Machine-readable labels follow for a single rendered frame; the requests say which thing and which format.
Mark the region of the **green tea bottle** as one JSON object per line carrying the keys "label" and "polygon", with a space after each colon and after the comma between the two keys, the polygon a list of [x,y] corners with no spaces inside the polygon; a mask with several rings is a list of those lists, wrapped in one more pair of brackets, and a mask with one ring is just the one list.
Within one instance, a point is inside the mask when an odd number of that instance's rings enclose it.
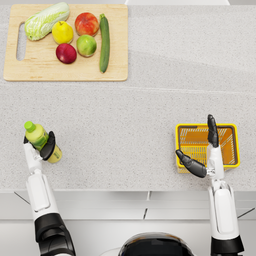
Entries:
{"label": "green tea bottle", "polygon": [[42,125],[34,124],[32,121],[27,121],[24,128],[27,141],[39,151],[45,161],[57,163],[62,158],[62,151],[56,144],[53,131],[47,133]]}

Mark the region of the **yellow slatted basket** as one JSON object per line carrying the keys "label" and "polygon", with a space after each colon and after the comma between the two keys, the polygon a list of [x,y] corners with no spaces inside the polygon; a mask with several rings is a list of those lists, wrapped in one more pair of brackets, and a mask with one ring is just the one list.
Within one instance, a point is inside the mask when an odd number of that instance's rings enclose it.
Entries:
{"label": "yellow slatted basket", "polygon": [[[224,170],[240,165],[237,128],[234,124],[217,125]],[[192,159],[207,164],[208,125],[178,124],[175,130],[176,148]]]}

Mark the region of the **wooden cutting board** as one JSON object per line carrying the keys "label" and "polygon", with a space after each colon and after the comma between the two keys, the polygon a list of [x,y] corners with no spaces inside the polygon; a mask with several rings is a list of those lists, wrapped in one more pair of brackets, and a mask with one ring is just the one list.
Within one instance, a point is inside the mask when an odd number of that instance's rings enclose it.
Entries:
{"label": "wooden cutting board", "polygon": [[89,11],[104,14],[110,27],[110,59],[107,71],[99,69],[100,54],[89,58],[79,55],[72,64],[61,63],[57,44],[48,35],[39,41],[26,41],[23,60],[17,59],[19,28],[45,4],[15,4],[11,7],[3,77],[7,81],[124,81],[128,77],[128,7],[124,4],[72,4],[68,23]]}

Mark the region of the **dark round robot body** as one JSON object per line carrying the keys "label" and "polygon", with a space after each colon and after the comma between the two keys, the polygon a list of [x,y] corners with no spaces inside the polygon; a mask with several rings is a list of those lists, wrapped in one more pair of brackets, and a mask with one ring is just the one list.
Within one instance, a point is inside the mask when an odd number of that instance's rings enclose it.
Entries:
{"label": "dark round robot body", "polygon": [[163,233],[141,233],[128,239],[118,256],[195,256],[179,237]]}

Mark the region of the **dark red apple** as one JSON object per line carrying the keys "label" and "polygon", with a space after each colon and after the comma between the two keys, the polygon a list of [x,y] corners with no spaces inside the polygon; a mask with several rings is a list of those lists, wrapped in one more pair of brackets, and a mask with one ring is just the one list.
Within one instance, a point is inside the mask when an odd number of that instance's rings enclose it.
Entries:
{"label": "dark red apple", "polygon": [[63,43],[57,46],[56,57],[64,64],[71,64],[76,60],[77,52],[72,45]]}

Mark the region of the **green apple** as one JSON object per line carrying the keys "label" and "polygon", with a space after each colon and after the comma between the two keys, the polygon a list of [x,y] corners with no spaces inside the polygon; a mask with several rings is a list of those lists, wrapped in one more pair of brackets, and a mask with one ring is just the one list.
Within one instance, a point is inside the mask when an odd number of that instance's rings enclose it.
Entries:
{"label": "green apple", "polygon": [[82,35],[76,41],[78,53],[84,57],[92,56],[96,49],[96,40],[90,35]]}

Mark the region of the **green cucumber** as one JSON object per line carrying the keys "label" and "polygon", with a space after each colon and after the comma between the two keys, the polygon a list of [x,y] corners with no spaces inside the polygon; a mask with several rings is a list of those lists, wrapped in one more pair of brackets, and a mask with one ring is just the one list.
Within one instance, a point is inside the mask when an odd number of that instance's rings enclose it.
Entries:
{"label": "green cucumber", "polygon": [[104,14],[100,15],[100,31],[101,31],[101,53],[100,53],[100,62],[99,68],[101,73],[105,73],[110,56],[110,31],[109,31],[109,22]]}

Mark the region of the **napa cabbage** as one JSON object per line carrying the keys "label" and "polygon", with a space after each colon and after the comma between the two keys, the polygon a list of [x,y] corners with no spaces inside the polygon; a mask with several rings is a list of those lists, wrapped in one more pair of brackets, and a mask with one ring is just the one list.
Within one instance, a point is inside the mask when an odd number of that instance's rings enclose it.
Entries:
{"label": "napa cabbage", "polygon": [[69,5],[65,2],[51,5],[40,12],[30,16],[24,25],[27,38],[37,41],[44,38],[52,31],[58,21],[66,21],[70,14]]}

